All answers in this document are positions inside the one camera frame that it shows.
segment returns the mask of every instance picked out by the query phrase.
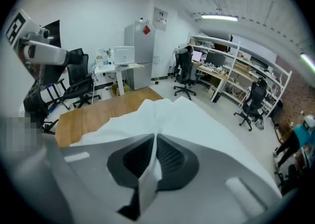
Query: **office chair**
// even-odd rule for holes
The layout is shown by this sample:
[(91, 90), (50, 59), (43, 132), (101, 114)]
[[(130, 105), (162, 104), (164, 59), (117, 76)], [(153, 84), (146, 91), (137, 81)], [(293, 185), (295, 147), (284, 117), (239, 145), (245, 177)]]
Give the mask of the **office chair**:
[(73, 103), (75, 108), (77, 107), (77, 104), (79, 104), (78, 108), (80, 108), (84, 103), (91, 104), (89, 100), (91, 100), (93, 96), (88, 96), (87, 94), (92, 95), (90, 92), (93, 89), (93, 79), (92, 74), (88, 73), (89, 55), (84, 54), (81, 48), (71, 52), (78, 54), (78, 57), (83, 57), (83, 61), (80, 65), (69, 64), (67, 66), (70, 85), (68, 89), (65, 88), (63, 79), (57, 84), (60, 83), (64, 89), (63, 99), (80, 98), (79, 101)]
[(250, 129), (252, 130), (251, 121), (249, 119), (249, 116), (254, 117), (260, 117), (261, 115), (258, 112), (258, 109), (262, 106), (261, 103), (264, 100), (265, 96), (267, 94), (267, 82), (263, 79), (259, 79), (258, 82), (252, 83), (252, 89), (250, 96), (248, 99), (244, 101), (243, 104), (243, 111), (241, 113), (234, 113), (234, 115), (239, 115), (244, 120), (239, 124), (240, 126), (243, 125), (244, 122), (247, 122)]
[(192, 93), (194, 96), (197, 94), (194, 91), (189, 90), (187, 85), (196, 84), (200, 76), (202, 76), (202, 74), (195, 73), (196, 79), (191, 80), (190, 78), (192, 68), (192, 52), (193, 48), (190, 45), (187, 45), (185, 48), (178, 49), (175, 54), (176, 66), (174, 73), (176, 74), (176, 81), (178, 81), (180, 84), (184, 84), (184, 87), (174, 86), (174, 89), (179, 89), (174, 93), (174, 96), (177, 96), (178, 93), (185, 92), (189, 100), (191, 100), (189, 93)]
[(31, 118), (31, 122), (35, 122), (37, 128), (41, 128), (43, 133), (54, 135), (51, 131), (52, 127), (58, 122), (58, 119), (54, 122), (46, 122), (45, 118), (49, 115), (48, 104), (45, 103), (40, 95), (40, 88), (35, 83), (28, 95), (23, 100), (25, 112)]

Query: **computer monitor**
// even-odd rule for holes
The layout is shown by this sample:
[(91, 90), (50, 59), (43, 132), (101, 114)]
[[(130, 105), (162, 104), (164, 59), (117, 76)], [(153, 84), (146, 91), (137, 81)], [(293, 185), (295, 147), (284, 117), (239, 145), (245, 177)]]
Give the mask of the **computer monitor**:
[(211, 63), (215, 66), (223, 66), (224, 62), (225, 62), (225, 56), (217, 54), (217, 53), (209, 52), (206, 58), (206, 63)]
[(202, 56), (201, 52), (197, 52), (197, 51), (192, 52), (192, 60), (193, 61), (200, 61), (201, 56)]

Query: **desk leg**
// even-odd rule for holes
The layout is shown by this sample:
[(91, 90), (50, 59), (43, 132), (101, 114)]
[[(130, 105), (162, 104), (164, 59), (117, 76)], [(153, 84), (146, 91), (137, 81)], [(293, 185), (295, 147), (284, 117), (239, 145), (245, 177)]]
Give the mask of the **desk leg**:
[(212, 98), (211, 98), (211, 102), (213, 102), (213, 100), (215, 99), (216, 95), (218, 94), (218, 92), (221, 91), (221, 88), (223, 86), (223, 83), (224, 83), (224, 80), (221, 80), (218, 87), (217, 87), (217, 90), (216, 92), (213, 94)]
[(124, 85), (123, 85), (122, 72), (120, 70), (116, 71), (116, 78), (118, 82), (119, 94), (122, 96), (124, 95)]

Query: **desk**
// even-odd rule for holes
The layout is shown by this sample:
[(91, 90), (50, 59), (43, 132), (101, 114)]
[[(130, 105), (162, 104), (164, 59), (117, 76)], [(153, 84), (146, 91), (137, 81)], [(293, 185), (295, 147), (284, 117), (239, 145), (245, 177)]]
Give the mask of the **desk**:
[(204, 73), (207, 73), (211, 76), (214, 76), (218, 79), (220, 79), (220, 83), (216, 89), (216, 92), (213, 94), (212, 98), (211, 98), (211, 102), (213, 102), (213, 100), (215, 99), (216, 95), (218, 94), (218, 92), (221, 91), (223, 85), (224, 85), (224, 82), (226, 81), (226, 76), (222, 75), (222, 74), (219, 74), (219, 73), (216, 73), (216, 72), (213, 72), (210, 68), (204, 66), (204, 65), (201, 65), (197, 68), (197, 70), (201, 71), (201, 72), (204, 72)]
[(124, 94), (122, 71), (125, 71), (128, 69), (134, 69), (134, 68), (141, 68), (141, 67), (144, 67), (144, 65), (129, 64), (128, 66), (119, 66), (119, 65), (108, 64), (108, 65), (104, 66), (104, 69), (99, 69), (97, 66), (95, 68), (94, 73), (95, 73), (95, 75), (97, 75), (97, 74), (101, 74), (101, 73), (115, 72), (117, 82), (118, 82), (119, 94), (122, 96)]
[(55, 135), (58, 146), (67, 147), (80, 141), (84, 134), (98, 130), (112, 117), (137, 111), (145, 99), (163, 98), (151, 88), (143, 88), (60, 115)]

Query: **fluorescent light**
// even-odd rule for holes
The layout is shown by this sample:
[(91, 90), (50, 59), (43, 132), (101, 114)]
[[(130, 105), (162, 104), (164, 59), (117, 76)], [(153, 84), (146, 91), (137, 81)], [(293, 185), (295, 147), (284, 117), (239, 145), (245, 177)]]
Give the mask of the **fluorescent light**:
[(310, 58), (305, 54), (301, 54), (301, 58), (310, 66), (310, 68), (315, 72), (315, 64), (310, 60)]
[(202, 18), (206, 19), (221, 19), (221, 20), (229, 20), (229, 21), (238, 21), (237, 17), (232, 16), (223, 16), (223, 15), (201, 15)]

